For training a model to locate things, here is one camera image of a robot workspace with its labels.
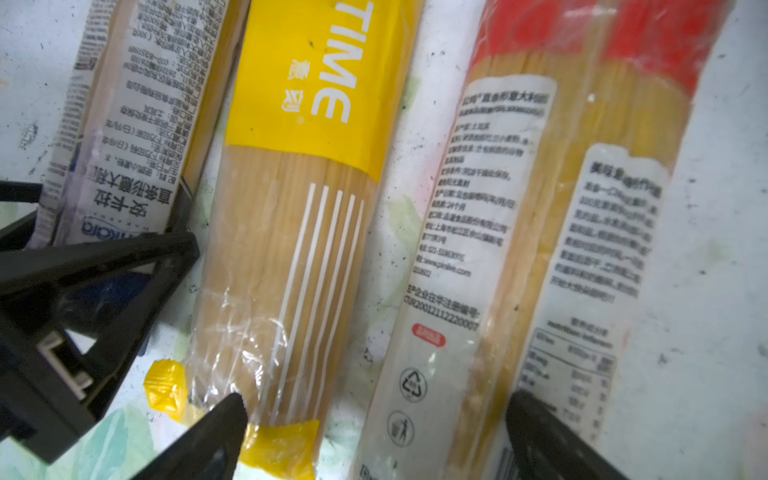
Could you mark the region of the yellow spaghetti bag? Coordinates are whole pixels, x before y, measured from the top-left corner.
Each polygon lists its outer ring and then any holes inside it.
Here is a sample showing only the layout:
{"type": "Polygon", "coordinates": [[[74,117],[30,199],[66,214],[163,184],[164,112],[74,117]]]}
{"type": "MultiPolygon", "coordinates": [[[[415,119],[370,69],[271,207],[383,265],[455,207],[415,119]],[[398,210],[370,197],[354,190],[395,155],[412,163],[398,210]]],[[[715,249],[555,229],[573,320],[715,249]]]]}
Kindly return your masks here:
{"type": "Polygon", "coordinates": [[[240,460],[311,479],[423,5],[255,1],[187,355],[154,362],[177,421],[241,397],[240,460]]]}

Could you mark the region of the clear labelled spaghetti bag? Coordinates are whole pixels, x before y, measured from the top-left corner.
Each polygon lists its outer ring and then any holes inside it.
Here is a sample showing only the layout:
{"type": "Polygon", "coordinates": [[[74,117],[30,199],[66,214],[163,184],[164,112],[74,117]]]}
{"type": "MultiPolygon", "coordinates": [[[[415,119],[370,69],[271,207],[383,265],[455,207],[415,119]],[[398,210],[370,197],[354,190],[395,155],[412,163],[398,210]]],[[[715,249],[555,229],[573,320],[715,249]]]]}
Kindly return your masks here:
{"type": "Polygon", "coordinates": [[[248,10],[91,3],[29,248],[185,226],[248,10]]]}

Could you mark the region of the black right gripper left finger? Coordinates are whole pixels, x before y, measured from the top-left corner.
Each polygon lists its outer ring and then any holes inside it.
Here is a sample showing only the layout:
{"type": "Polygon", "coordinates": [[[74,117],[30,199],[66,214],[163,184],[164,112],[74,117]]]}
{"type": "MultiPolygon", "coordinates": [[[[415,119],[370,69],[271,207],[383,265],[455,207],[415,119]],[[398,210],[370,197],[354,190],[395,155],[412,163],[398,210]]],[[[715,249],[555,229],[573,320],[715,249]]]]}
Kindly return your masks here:
{"type": "Polygon", "coordinates": [[[247,425],[242,396],[229,394],[133,478],[232,479],[247,425]]]}

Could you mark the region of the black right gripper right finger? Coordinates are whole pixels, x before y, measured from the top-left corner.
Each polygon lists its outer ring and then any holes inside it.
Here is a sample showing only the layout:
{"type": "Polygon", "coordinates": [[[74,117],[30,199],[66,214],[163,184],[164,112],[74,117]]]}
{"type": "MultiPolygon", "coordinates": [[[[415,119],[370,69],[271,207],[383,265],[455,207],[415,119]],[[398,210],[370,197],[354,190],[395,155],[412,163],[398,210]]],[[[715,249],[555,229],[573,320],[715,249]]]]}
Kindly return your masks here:
{"type": "Polygon", "coordinates": [[[627,479],[528,391],[511,396],[506,427],[519,479],[627,479]]]}

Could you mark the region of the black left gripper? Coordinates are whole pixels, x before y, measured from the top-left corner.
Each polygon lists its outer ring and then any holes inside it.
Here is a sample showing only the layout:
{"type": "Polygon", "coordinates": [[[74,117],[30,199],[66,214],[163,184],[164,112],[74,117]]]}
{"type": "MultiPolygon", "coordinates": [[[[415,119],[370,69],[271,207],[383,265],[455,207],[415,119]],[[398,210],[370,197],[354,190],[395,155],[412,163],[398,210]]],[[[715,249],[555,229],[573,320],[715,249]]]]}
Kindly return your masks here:
{"type": "MultiPolygon", "coordinates": [[[[41,183],[2,181],[2,203],[38,204],[41,183]]],[[[53,463],[105,416],[157,316],[199,257],[194,234],[23,249],[37,208],[1,229],[1,437],[53,463]],[[81,352],[61,324],[66,293],[152,264],[154,273],[81,352]]]]}

